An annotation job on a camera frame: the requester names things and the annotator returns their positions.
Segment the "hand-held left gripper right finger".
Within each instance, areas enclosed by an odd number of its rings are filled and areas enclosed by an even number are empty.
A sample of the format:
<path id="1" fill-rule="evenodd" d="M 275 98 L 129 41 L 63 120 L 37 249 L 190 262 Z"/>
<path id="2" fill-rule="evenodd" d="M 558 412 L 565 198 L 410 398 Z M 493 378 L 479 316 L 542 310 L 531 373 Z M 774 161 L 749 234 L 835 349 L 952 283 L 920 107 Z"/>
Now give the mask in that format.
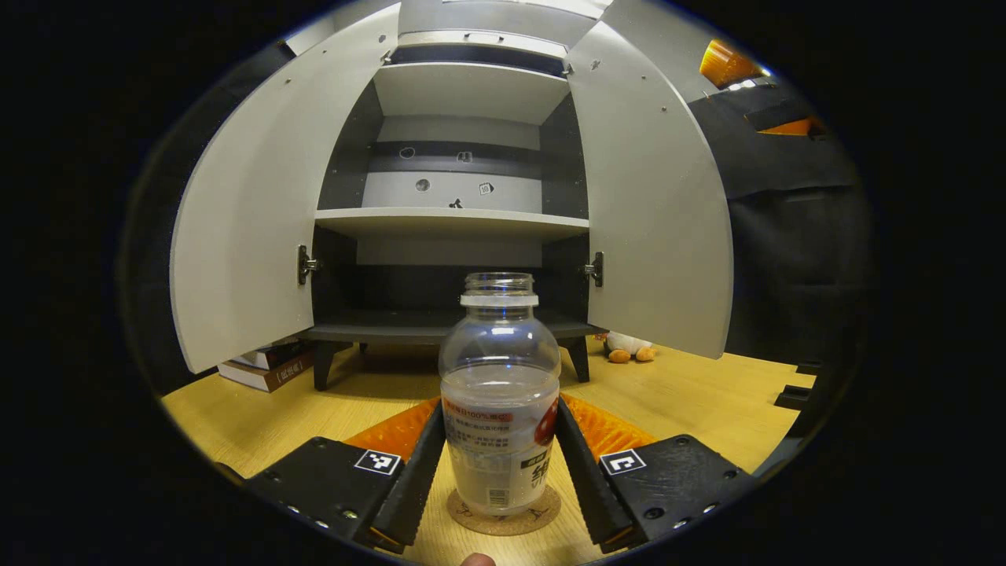
<path id="1" fill-rule="evenodd" d="M 759 485 L 691 435 L 657 440 L 570 395 L 557 402 L 556 439 L 604 554 L 681 536 Z"/>

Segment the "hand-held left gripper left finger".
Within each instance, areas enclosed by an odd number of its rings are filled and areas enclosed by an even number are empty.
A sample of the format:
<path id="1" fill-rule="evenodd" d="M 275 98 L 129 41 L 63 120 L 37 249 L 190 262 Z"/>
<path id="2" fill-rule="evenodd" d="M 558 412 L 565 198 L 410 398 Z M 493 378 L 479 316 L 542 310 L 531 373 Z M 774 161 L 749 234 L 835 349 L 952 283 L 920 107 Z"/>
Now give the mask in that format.
<path id="1" fill-rule="evenodd" d="M 342 441 L 315 436 L 244 487 L 334 538 L 403 551 L 416 543 L 445 443 L 434 397 Z"/>

